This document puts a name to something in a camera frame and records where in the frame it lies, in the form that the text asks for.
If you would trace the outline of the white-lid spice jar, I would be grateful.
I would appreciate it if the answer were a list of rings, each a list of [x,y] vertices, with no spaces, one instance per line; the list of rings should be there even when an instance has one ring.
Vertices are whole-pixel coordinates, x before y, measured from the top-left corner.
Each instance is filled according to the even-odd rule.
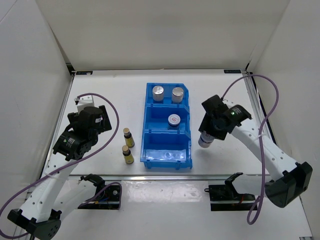
[[[169,115],[167,122],[169,130],[179,130],[181,118],[178,114],[171,114]]]
[[[214,141],[214,137],[211,136],[210,134],[206,133],[206,131],[203,131],[198,139],[198,144],[202,148],[208,148],[211,143]]]

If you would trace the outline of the silver-lid shaker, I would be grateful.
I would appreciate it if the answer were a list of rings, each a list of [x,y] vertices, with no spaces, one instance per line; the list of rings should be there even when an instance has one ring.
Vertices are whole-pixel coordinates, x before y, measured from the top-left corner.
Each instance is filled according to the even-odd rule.
[[[172,90],[171,101],[174,104],[179,104],[182,102],[184,97],[184,90],[181,87],[175,87]]]
[[[156,85],[152,88],[152,99],[155,103],[164,101],[164,88],[161,85]]]

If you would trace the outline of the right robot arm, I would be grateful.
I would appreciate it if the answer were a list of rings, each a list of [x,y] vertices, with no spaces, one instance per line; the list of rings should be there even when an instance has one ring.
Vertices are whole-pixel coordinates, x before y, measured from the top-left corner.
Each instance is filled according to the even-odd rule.
[[[225,140],[231,134],[242,142],[270,174],[265,183],[266,197],[277,207],[284,208],[305,192],[309,186],[313,168],[307,163],[298,163],[285,154],[274,142],[259,133],[260,127],[251,114],[241,105],[228,105],[218,95],[204,102],[204,118],[199,127],[200,140],[210,145],[213,140]]]

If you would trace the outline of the blue plastic divided bin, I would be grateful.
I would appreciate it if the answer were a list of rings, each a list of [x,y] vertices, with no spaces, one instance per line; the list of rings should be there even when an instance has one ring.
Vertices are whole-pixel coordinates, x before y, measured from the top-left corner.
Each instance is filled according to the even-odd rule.
[[[164,88],[162,103],[153,101],[152,89],[157,85]],[[180,103],[172,102],[172,90],[175,87],[181,87],[184,90],[183,100]],[[168,117],[171,114],[180,116],[179,130],[168,129]],[[145,93],[140,162],[147,169],[191,169],[193,161],[190,119],[189,90],[184,84],[148,82]]]

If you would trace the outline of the amber bottle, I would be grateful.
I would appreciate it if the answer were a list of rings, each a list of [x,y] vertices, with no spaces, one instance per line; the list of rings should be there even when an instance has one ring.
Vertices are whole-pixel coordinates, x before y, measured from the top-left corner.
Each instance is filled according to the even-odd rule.
[[[123,129],[123,136],[124,136],[125,144],[129,148],[133,148],[135,146],[135,141],[133,139],[132,133],[130,132],[129,128],[126,127]]]
[[[121,149],[125,163],[132,164],[134,162],[134,157],[131,153],[130,148],[127,145],[123,145]]]

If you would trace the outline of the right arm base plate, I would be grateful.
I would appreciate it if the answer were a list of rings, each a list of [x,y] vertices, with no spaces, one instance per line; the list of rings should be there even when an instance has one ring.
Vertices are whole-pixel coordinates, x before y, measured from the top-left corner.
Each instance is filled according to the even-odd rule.
[[[235,179],[242,175],[242,172],[234,173],[223,184],[211,184],[204,189],[204,192],[209,194],[212,212],[249,211],[251,209],[256,197],[249,193],[238,193],[233,186]]]

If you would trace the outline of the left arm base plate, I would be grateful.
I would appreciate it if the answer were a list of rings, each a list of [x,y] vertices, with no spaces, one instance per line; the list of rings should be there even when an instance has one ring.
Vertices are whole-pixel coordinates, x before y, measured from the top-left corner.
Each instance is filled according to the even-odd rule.
[[[119,210],[121,208],[123,192],[121,183],[111,182],[106,184],[106,181],[96,174],[81,176],[80,181],[92,183],[95,187],[95,195],[83,202],[78,209]]]

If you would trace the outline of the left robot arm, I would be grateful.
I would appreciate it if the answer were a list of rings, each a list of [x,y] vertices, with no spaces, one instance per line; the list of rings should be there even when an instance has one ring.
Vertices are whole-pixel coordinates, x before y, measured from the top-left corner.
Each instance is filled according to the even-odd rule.
[[[52,159],[44,176],[33,184],[35,188],[25,203],[7,215],[8,220],[39,240],[51,240],[70,212],[87,200],[100,200],[105,194],[105,181],[89,174],[82,176],[69,193],[58,196],[72,170],[97,144],[99,134],[112,129],[104,105],[86,106],[67,117],[69,125],[53,146],[53,153],[64,158]]]

